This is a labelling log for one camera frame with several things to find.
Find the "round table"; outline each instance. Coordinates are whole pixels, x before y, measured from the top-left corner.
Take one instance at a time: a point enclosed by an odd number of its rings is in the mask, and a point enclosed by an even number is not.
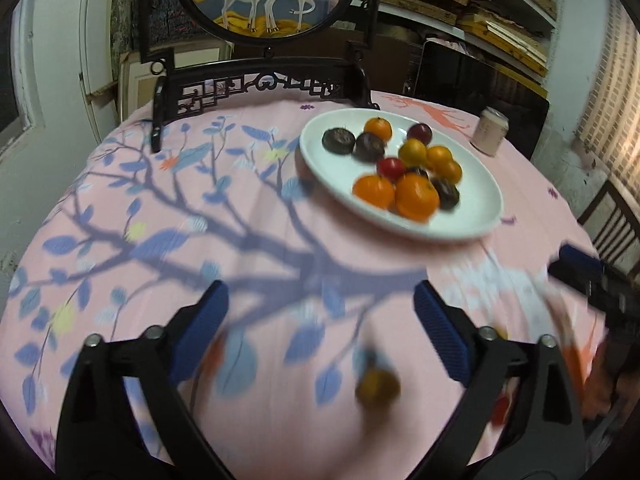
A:
[[[464,146],[478,121],[373,97]],[[26,251],[0,324],[0,398],[43,460],[53,467],[82,340],[164,325],[217,278],[230,287],[230,311],[203,359],[193,414],[239,480],[411,472],[462,393],[413,311],[412,291],[427,276],[478,326],[515,340],[555,335],[581,384],[602,326],[584,298],[546,278],[563,241],[591,247],[557,191],[504,142],[495,158],[476,152],[504,196],[494,232],[459,244],[387,233],[335,202],[296,150],[310,118],[345,106],[298,91],[250,92],[169,124],[158,154],[147,106],[91,154]],[[401,381],[383,418],[354,398],[372,352]],[[150,452],[168,460],[139,383],[126,384]],[[185,398],[192,387],[180,386]],[[487,431],[475,459],[491,452],[499,429]]]

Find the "beige curtain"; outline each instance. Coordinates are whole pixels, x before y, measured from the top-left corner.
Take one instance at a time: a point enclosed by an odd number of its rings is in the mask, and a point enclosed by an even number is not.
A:
[[[640,35],[619,0],[610,0],[600,69],[577,134],[640,200]]]

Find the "white plate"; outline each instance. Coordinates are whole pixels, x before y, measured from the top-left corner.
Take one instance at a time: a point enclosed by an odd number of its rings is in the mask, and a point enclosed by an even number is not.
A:
[[[433,130],[430,146],[442,145],[451,150],[462,166],[458,184],[460,204],[450,212],[437,211],[421,224],[374,207],[351,193],[353,183],[364,174],[376,173],[375,164],[357,161],[352,155],[335,155],[322,146],[322,135],[330,128],[346,128],[356,137],[372,117],[385,118],[393,128],[386,146],[386,156],[398,155],[406,131],[416,121],[381,110],[348,108],[326,112],[311,119],[300,135],[300,152],[306,164],[329,192],[353,212],[385,229],[413,238],[465,240],[492,231],[500,223],[502,193],[494,176],[469,150],[443,133]]]

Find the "can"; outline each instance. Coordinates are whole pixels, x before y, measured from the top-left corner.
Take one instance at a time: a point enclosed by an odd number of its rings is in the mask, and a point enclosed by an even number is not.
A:
[[[482,111],[471,145],[485,155],[495,156],[508,131],[508,118],[498,110],[487,107]]]

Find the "floral tablecloth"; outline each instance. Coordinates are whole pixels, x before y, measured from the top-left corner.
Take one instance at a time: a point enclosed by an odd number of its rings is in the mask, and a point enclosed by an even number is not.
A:
[[[374,100],[463,145],[478,120],[391,94]],[[251,92],[169,124],[158,154],[145,107],[91,154],[26,251],[0,324],[0,397],[43,460],[53,467],[83,339],[135,338],[217,278],[231,290],[223,335],[196,392],[181,389],[239,480],[406,477],[462,392],[413,313],[427,276],[477,324],[519,340],[556,335],[580,383],[602,327],[584,300],[546,280],[562,241],[591,247],[556,190],[504,142],[495,158],[478,154],[504,195],[492,234],[453,245],[389,234],[336,203],[296,150],[310,118],[345,106]],[[354,398],[371,352],[401,381],[384,419]],[[168,460],[136,380],[127,391],[150,452]],[[499,430],[488,429],[476,458]]]

